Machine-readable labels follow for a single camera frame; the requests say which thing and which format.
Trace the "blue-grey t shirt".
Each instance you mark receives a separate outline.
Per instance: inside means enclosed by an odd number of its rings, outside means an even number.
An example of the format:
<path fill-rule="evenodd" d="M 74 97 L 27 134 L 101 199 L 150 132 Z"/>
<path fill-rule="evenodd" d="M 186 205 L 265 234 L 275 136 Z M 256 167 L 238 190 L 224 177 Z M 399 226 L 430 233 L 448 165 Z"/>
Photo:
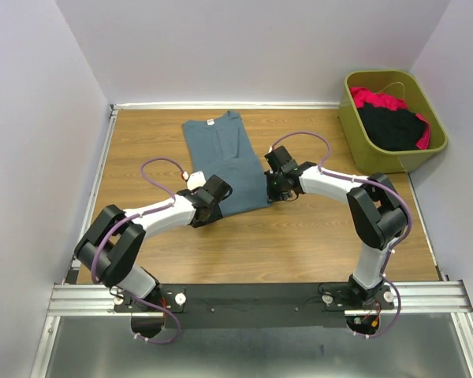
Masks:
<path fill-rule="evenodd" d="M 214 120 L 214 125 L 209 126 L 207 120 Z M 227 111 L 207 120 L 189 120 L 182 124 L 182 131 L 193 170 L 202 171 L 207 179 L 217 175 L 233 189 L 220 204 L 222 215 L 231 217 L 268 207 L 264 169 L 241 115 Z"/>

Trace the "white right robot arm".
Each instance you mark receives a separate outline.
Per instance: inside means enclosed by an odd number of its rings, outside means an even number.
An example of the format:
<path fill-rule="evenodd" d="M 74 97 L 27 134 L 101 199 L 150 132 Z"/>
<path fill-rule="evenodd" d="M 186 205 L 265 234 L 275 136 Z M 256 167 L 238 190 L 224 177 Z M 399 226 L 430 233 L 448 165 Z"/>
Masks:
<path fill-rule="evenodd" d="M 412 225 L 410 209 L 389 177 L 349 175 L 309 161 L 298 164 L 284 146 L 270 149 L 265 160 L 270 202 L 295 194 L 321 195 L 348 205 L 361 251 L 354 272 L 341 285 L 341 300 L 344 306 L 366 305 L 381 290 L 390 255 Z"/>

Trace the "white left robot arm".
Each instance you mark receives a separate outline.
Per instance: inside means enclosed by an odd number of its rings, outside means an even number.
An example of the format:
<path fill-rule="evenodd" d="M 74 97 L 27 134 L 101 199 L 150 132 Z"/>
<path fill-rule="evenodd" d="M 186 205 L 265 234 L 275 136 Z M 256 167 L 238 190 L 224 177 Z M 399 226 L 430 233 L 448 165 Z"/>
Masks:
<path fill-rule="evenodd" d="M 159 306 L 159 281 L 136 264 L 143 242 L 173 228 L 198 228 L 222 219 L 220 203 L 232 193 L 228 183 L 213 175 L 200 187 L 186 188 L 149 206 L 128 210 L 106 206 L 80 238 L 74 256 L 96 283 L 126 291 L 145 306 Z"/>

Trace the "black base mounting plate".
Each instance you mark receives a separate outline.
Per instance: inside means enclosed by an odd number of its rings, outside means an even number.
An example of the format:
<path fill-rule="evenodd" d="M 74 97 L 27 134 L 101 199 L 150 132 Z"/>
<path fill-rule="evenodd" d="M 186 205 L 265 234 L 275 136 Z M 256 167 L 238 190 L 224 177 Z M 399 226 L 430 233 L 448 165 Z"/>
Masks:
<path fill-rule="evenodd" d="M 376 334 L 380 315 L 398 303 L 391 287 L 370 294 L 348 283 L 163 284 L 146 303 L 127 293 L 114 312 L 131 317 L 135 333 L 159 339 L 166 330 L 345 328 Z"/>

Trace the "black t shirt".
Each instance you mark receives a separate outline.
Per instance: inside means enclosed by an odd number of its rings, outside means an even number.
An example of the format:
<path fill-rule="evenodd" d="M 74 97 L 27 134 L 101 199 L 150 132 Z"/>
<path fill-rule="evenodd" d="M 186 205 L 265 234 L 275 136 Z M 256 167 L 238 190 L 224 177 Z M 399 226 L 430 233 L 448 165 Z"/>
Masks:
<path fill-rule="evenodd" d="M 359 118 L 370 141 L 387 151 L 426 150 L 430 125 L 407 109 L 391 110 L 369 103 L 358 108 Z"/>

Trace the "olive green plastic bin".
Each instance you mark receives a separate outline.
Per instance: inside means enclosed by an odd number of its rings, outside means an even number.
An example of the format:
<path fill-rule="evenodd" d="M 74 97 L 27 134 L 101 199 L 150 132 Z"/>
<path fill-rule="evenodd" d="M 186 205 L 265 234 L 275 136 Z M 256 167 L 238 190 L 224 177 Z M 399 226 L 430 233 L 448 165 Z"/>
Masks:
<path fill-rule="evenodd" d="M 430 143 L 425 150 L 388 151 L 374 145 L 359 117 L 350 89 L 365 87 L 405 101 L 409 110 L 423 117 L 430 125 Z M 448 145 L 445 133 L 423 89 L 411 74 L 399 70 L 377 69 L 349 73 L 339 103 L 338 118 L 357 169 L 366 174 L 375 172 L 411 172 L 426 160 L 441 153 Z"/>

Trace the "red t shirt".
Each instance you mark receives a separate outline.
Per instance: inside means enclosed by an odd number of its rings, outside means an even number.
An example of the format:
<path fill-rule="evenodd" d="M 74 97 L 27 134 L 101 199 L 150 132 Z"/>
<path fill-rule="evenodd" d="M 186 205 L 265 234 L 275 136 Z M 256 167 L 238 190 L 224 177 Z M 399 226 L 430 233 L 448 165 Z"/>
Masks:
<path fill-rule="evenodd" d="M 405 100 L 393 97 L 392 95 L 389 95 L 389 94 L 374 93 L 366 89 L 365 87 L 351 87 L 350 93 L 352 95 L 352 99 L 356 106 L 357 111 L 359 107 L 362 107 L 367 103 L 375 107 L 386 107 L 391 110 L 407 109 L 408 111 L 410 111 L 408 109 L 408 106 Z M 420 115 L 427 122 L 426 118 L 422 114 L 419 114 L 419 113 L 415 113 L 415 114 Z"/>

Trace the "aluminium frame rail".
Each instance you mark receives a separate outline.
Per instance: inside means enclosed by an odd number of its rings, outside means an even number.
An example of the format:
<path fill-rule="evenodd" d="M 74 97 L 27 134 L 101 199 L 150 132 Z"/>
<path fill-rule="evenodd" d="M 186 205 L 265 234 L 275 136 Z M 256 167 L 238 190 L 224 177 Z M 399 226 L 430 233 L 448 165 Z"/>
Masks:
<path fill-rule="evenodd" d="M 472 304 L 461 281 L 398 282 L 402 313 L 471 313 Z M 117 316 L 114 297 L 102 285 L 54 286 L 49 317 Z"/>

